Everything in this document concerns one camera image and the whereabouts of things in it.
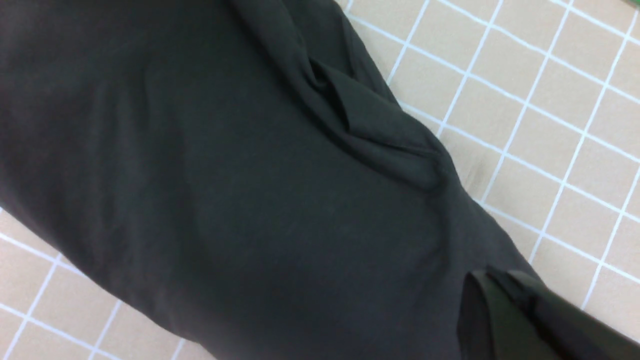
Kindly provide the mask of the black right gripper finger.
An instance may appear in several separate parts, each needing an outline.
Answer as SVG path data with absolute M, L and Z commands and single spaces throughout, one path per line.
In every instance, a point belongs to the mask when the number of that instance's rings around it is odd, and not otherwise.
M 521 271 L 464 278 L 457 337 L 464 360 L 637 360 L 637 342 Z

